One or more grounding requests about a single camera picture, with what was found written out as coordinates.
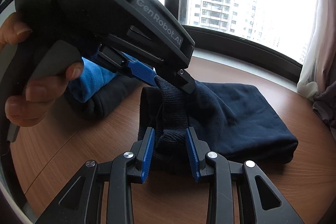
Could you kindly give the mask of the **right dark curtain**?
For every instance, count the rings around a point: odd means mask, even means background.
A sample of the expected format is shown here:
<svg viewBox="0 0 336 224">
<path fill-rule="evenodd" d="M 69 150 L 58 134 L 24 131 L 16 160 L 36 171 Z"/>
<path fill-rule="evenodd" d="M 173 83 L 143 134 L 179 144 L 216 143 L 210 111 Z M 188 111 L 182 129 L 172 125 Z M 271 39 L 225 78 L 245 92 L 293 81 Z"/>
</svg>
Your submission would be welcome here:
<svg viewBox="0 0 336 224">
<path fill-rule="evenodd" d="M 321 26 L 317 38 L 319 53 L 315 70 L 318 94 L 313 111 L 335 135 L 335 0 L 319 0 Z"/>
</svg>

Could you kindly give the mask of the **folded blue garment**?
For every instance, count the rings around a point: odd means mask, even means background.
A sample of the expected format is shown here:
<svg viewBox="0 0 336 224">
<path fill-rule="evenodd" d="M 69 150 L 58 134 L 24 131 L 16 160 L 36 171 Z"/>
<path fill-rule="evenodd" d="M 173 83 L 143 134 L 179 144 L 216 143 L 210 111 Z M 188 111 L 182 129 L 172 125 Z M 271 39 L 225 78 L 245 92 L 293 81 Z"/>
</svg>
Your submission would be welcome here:
<svg viewBox="0 0 336 224">
<path fill-rule="evenodd" d="M 83 59 L 83 61 L 84 71 L 82 75 L 68 84 L 71 93 L 80 102 L 86 102 L 111 79 L 117 75 L 122 75 L 121 73 L 110 72 L 88 59 Z"/>
</svg>

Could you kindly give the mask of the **white sheer curtain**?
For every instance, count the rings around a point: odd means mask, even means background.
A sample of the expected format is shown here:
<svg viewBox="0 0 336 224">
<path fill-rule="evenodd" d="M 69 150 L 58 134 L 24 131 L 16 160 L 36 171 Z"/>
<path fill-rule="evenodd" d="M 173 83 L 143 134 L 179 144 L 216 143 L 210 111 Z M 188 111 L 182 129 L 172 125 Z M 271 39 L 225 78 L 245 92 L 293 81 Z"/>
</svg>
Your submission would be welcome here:
<svg viewBox="0 0 336 224">
<path fill-rule="evenodd" d="M 308 100 L 313 100 L 313 97 L 318 93 L 317 80 L 315 79 L 315 69 L 317 63 L 317 55 L 319 53 L 319 9 L 321 8 L 321 1 L 317 0 L 315 5 L 315 16 L 313 31 L 305 61 L 303 62 L 299 81 L 297 83 L 297 92 Z"/>
</svg>

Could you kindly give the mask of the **folded black garment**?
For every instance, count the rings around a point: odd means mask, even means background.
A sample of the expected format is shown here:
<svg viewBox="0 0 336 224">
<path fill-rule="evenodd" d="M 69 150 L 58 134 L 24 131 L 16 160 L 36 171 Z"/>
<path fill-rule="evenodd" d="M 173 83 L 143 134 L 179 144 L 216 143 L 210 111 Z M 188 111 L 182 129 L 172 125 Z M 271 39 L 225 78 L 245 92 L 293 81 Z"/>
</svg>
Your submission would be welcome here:
<svg viewBox="0 0 336 224">
<path fill-rule="evenodd" d="M 140 84 L 138 79 L 117 75 L 86 102 L 77 100 L 70 88 L 67 88 L 64 97 L 78 116 L 87 121 L 99 121 L 112 113 Z"/>
</svg>

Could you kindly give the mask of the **navy blue sweatpants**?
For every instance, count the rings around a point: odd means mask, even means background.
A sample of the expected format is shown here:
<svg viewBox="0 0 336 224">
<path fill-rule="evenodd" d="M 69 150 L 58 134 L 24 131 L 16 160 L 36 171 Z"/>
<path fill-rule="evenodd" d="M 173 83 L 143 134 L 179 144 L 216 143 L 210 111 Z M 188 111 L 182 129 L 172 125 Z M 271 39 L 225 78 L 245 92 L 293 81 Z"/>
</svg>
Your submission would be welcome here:
<svg viewBox="0 0 336 224">
<path fill-rule="evenodd" d="M 155 165 L 189 164 L 189 127 L 230 161 L 287 164 L 293 159 L 297 138 L 255 86 L 195 81 L 187 94 L 159 76 L 155 83 L 142 89 L 138 130 L 139 140 L 148 127 L 155 131 Z"/>
</svg>

